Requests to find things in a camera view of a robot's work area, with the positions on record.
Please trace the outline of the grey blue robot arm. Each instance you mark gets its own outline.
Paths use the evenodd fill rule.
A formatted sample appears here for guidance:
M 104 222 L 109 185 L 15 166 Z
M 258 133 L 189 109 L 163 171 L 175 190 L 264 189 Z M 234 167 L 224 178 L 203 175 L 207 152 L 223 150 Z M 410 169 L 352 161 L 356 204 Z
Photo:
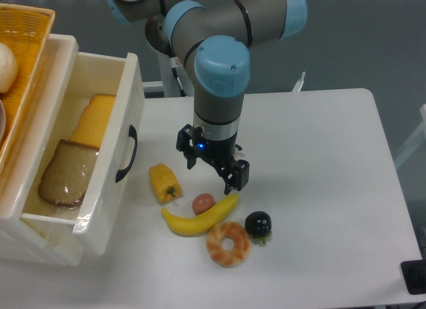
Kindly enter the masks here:
M 223 179 L 225 193 L 242 190 L 250 165 L 234 156 L 244 95 L 250 81 L 250 48 L 301 31 L 306 0 L 233 0 L 208 9 L 195 0 L 107 0 L 123 23 L 163 16 L 170 50 L 194 87 L 193 122 L 176 148 L 192 168 L 198 159 Z

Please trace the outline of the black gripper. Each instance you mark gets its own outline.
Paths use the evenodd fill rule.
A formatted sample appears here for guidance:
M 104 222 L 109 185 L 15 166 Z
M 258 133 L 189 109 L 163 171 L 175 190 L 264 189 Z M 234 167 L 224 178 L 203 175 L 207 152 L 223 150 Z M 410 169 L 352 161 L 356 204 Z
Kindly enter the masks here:
M 186 159 L 187 169 L 196 164 L 197 157 L 213 166 L 225 182 L 224 194 L 232 190 L 241 191 L 248 183 L 250 163 L 246 160 L 235 160 L 234 151 L 237 136 L 234 135 L 221 141 L 213 141 L 204 137 L 194 137 L 194 128 L 187 124 L 179 130 L 176 150 Z

